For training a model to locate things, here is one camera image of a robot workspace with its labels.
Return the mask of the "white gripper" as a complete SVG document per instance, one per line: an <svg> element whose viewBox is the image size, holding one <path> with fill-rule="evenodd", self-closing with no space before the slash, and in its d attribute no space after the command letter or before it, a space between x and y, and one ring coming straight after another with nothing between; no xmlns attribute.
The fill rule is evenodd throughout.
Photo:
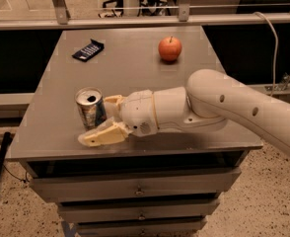
<svg viewBox="0 0 290 237"><path fill-rule="evenodd" d="M122 121L108 118L97 128L78 136L78 141L88 147L116 144L124 141L131 133L138 137L156 134L158 125L154 110L154 96L150 90L134 92L124 98L113 95L104 98L108 113L118 113Z"/></svg>

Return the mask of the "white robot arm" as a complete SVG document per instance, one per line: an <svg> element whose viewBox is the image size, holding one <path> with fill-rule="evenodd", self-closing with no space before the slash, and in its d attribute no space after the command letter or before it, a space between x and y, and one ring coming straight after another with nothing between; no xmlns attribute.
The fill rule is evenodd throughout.
<svg viewBox="0 0 290 237"><path fill-rule="evenodd" d="M290 104L209 69L192 73L184 87L144 90L104 99L109 117L78 137L88 147L180 130L220 129L232 120L290 157Z"/></svg>

